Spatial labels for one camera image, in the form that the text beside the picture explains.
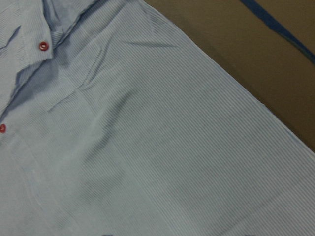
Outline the blue white striped shirt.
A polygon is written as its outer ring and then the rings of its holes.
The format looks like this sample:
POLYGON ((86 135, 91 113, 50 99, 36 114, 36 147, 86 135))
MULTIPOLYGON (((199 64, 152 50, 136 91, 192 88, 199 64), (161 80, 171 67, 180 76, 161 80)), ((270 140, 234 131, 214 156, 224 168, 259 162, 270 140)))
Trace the blue white striped shirt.
POLYGON ((312 236, 315 154, 142 0, 3 0, 0 233, 312 236))

